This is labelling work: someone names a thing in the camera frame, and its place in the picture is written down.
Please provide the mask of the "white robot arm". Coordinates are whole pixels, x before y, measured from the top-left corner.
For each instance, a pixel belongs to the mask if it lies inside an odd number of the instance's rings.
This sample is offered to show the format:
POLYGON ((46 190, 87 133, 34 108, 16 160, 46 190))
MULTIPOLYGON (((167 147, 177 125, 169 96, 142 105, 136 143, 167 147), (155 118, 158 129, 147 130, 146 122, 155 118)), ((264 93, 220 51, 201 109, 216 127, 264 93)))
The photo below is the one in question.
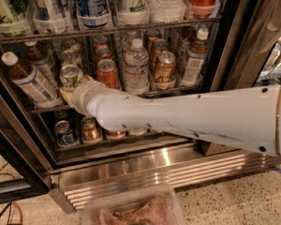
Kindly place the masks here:
POLYGON ((60 93, 106 130, 151 128, 281 157, 281 85, 143 98, 91 79, 60 93))

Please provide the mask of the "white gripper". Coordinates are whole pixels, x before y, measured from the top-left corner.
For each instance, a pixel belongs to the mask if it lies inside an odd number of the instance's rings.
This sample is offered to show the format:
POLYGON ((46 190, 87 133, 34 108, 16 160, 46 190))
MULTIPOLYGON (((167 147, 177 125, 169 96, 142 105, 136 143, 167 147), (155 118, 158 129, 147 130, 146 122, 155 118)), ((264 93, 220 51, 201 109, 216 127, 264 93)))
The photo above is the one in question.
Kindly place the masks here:
POLYGON ((111 90, 104 83, 94 81, 89 75, 84 75, 81 81, 83 83, 74 91, 70 88, 60 87, 59 92, 63 100, 78 113, 85 116, 96 116, 99 101, 111 90))

